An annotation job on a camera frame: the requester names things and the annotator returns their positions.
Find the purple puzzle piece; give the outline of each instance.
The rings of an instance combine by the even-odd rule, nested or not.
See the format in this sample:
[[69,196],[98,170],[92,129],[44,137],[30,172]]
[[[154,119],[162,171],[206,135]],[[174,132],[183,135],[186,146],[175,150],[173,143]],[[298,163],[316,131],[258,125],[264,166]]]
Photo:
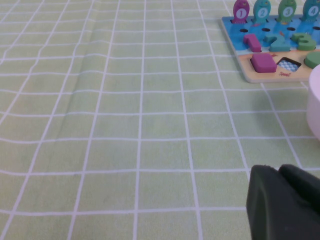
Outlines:
[[275,73],[277,64],[269,53],[254,53],[251,63],[257,73]]

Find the blue puzzle board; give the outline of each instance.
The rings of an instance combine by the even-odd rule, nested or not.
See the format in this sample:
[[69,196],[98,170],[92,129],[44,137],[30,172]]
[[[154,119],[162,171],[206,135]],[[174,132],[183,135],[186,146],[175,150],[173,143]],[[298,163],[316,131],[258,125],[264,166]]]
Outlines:
[[263,41],[267,34],[282,33],[285,41],[292,48],[297,48],[298,44],[290,38],[295,33],[308,33],[316,41],[316,49],[320,49],[320,17],[315,22],[303,22],[300,20],[302,15],[295,15],[289,24],[282,24],[276,21],[277,15],[271,15],[267,19],[268,22],[263,24],[254,24],[253,16],[249,16],[244,24],[232,24],[234,17],[226,16],[222,18],[223,25],[226,29],[234,49],[238,55],[248,54],[250,50],[248,45],[243,41],[246,34],[255,34],[262,47],[269,48],[270,43]]

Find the wooden puzzle board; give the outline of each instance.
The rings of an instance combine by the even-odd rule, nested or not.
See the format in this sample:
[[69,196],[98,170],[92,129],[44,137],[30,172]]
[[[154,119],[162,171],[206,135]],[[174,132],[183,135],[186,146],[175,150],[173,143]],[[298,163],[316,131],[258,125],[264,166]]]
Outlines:
[[[232,24],[233,17],[221,19],[222,28],[232,47],[242,72],[249,83],[275,83],[275,82],[306,82],[309,80],[311,68],[304,64],[306,55],[312,51],[297,50],[298,44],[291,40],[295,33],[309,34],[316,41],[316,48],[313,52],[320,51],[320,24],[319,19],[312,23],[302,22],[302,15],[296,15],[289,24],[276,21],[277,16],[271,15],[268,22],[264,24],[253,24],[253,16],[249,16],[245,24]],[[255,34],[261,44],[262,53],[270,53],[277,64],[276,72],[258,73],[255,71],[251,58],[254,54],[247,44],[244,43],[244,36]],[[291,45],[290,51],[270,52],[270,43],[264,41],[267,34],[280,34],[284,36],[285,42]],[[298,68],[291,71],[279,66],[282,60],[290,60],[296,63]]]

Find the fishing puzzle toy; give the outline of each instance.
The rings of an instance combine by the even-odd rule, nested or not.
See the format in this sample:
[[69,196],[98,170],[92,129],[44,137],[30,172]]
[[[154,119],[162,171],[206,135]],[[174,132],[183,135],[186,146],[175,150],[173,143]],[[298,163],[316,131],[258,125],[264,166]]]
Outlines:
[[250,83],[306,82],[320,65],[320,0],[306,0],[295,15],[295,0],[282,0],[270,15],[269,0],[236,0],[233,17],[221,19],[241,70]]

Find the number 3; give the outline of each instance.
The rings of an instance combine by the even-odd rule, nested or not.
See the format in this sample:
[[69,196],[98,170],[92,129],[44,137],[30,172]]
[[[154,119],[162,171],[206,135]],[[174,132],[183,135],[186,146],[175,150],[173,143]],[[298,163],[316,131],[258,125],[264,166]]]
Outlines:
[[295,33],[292,36],[292,41],[298,43],[297,49],[300,51],[311,51],[316,48],[317,42],[312,39],[309,34]]

